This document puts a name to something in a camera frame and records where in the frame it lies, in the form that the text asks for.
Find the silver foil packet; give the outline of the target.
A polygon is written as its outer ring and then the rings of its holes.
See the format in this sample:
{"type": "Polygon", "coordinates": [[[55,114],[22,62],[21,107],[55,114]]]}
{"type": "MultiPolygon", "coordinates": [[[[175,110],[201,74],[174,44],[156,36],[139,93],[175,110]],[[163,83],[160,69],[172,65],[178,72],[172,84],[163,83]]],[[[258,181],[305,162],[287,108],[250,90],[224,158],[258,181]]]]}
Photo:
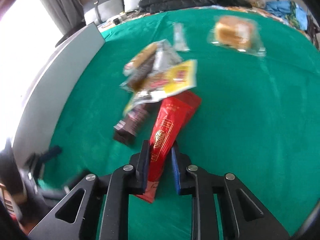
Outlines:
{"type": "Polygon", "coordinates": [[[156,42],[157,49],[153,63],[153,72],[163,72],[183,61],[168,40],[156,42]]]}

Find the yellow snack packet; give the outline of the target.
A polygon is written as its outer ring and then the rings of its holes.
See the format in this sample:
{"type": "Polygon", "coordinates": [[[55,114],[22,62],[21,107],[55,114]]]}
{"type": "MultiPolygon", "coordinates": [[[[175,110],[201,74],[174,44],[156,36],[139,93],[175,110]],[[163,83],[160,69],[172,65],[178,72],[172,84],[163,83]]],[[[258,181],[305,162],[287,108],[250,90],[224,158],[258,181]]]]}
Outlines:
{"type": "Polygon", "coordinates": [[[196,87],[197,60],[191,59],[147,76],[125,106],[123,115],[138,105],[157,103],[196,87]]]}

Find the dark chocolate snack packet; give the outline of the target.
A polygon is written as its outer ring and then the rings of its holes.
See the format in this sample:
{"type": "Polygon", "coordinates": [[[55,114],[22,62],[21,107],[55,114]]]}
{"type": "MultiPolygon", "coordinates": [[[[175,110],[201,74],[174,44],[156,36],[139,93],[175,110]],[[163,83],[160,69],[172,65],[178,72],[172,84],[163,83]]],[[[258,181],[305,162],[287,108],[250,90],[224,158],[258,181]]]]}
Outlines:
{"type": "Polygon", "coordinates": [[[132,145],[141,126],[157,106],[158,103],[143,103],[131,109],[114,126],[113,139],[127,146],[132,145]]]}

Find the white cardboard box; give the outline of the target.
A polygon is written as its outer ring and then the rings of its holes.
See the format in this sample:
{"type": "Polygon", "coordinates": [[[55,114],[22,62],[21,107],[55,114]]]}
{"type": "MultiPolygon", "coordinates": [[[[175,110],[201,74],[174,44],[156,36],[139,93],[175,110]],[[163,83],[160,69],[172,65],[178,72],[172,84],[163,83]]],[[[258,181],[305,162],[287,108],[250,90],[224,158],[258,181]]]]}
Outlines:
{"type": "Polygon", "coordinates": [[[78,79],[105,40],[94,23],[60,44],[40,70],[24,103],[12,143],[18,166],[48,150],[57,121],[78,79]]]}

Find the packaged sliced bread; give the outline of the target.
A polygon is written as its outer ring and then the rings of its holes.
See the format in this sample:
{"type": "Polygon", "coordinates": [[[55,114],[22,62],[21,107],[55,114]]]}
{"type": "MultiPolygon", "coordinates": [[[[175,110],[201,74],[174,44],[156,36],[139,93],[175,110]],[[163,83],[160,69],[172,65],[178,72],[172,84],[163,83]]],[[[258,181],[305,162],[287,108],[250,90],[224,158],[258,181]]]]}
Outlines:
{"type": "Polygon", "coordinates": [[[218,17],[209,31],[208,42],[254,56],[266,55],[259,26],[253,20],[243,17],[232,15],[218,17]]]}

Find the dark brown snack bar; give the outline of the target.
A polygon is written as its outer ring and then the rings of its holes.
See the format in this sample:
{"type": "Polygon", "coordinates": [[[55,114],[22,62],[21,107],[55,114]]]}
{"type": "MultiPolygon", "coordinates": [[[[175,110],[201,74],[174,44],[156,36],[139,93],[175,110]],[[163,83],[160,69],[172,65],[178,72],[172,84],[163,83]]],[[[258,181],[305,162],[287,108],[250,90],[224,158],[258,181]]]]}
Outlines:
{"type": "Polygon", "coordinates": [[[131,74],[126,81],[124,81],[120,87],[129,92],[136,92],[142,86],[146,77],[151,73],[153,64],[155,61],[156,53],[153,53],[148,59],[146,59],[138,69],[131,74]]]}

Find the red snack packet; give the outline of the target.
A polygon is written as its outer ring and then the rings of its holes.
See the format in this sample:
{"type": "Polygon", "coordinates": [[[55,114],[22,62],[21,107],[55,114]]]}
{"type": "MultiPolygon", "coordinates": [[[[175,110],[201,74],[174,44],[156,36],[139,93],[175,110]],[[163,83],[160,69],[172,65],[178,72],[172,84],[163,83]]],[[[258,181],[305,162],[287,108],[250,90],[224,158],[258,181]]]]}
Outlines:
{"type": "Polygon", "coordinates": [[[150,166],[146,191],[138,198],[153,203],[165,160],[180,130],[189,122],[199,105],[201,98],[191,91],[162,100],[156,122],[150,137],[150,166]]]}

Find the grey curtain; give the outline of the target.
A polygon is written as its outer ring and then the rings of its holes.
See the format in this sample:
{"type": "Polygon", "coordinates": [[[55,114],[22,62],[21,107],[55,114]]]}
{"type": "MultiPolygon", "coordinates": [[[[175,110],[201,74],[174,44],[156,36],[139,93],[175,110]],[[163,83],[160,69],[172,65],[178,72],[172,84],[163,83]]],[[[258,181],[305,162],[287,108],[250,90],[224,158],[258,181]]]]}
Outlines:
{"type": "Polygon", "coordinates": [[[84,12],[79,0],[40,1],[63,35],[84,21],[84,12]]]}

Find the blue green clothes pile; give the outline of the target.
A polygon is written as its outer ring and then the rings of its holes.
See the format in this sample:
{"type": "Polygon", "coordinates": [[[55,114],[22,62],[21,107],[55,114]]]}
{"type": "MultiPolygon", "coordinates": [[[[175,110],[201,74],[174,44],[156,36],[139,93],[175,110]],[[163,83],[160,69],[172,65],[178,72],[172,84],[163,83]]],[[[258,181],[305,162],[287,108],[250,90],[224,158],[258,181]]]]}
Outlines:
{"type": "Polygon", "coordinates": [[[293,27],[306,31],[308,18],[306,11],[294,1],[266,2],[265,10],[274,16],[286,20],[293,27]]]}

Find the grey pillow far left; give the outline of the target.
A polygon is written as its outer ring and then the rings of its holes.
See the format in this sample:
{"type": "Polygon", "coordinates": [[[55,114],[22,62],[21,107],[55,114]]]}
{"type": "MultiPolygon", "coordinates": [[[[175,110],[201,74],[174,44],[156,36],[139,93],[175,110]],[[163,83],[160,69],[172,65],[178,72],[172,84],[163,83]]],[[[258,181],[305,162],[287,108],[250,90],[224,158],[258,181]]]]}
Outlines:
{"type": "Polygon", "coordinates": [[[94,23],[96,26],[124,11],[123,0],[89,0],[82,7],[85,23],[94,23]]]}

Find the green satin cloth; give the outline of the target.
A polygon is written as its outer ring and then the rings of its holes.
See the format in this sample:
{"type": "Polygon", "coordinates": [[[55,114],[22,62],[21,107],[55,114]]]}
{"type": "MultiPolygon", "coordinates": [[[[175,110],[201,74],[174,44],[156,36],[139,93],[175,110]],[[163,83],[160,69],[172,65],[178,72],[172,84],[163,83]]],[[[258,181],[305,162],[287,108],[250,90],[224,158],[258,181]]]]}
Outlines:
{"type": "Polygon", "coordinates": [[[215,46],[208,34],[223,10],[186,9],[133,20],[103,32],[105,44],[70,94],[51,140],[63,152],[45,165],[45,185],[61,187],[83,169],[104,176],[129,162],[149,139],[156,115],[132,146],[113,139],[130,94],[123,67],[154,41],[184,26],[197,60],[202,102],[180,131],[182,153],[210,173],[235,174],[293,234],[319,199],[319,51],[300,32],[247,14],[259,26],[264,57],[215,46]]]}

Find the small clear narrow packet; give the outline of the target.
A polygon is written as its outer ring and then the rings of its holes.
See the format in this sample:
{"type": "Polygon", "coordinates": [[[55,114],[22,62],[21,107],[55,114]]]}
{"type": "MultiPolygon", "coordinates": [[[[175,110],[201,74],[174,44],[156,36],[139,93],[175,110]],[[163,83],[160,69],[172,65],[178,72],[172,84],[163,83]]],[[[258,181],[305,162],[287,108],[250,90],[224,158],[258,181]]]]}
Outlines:
{"type": "Polygon", "coordinates": [[[176,51],[187,52],[189,47],[185,38],[184,27],[181,23],[173,24],[174,30],[174,48],[176,51]]]}

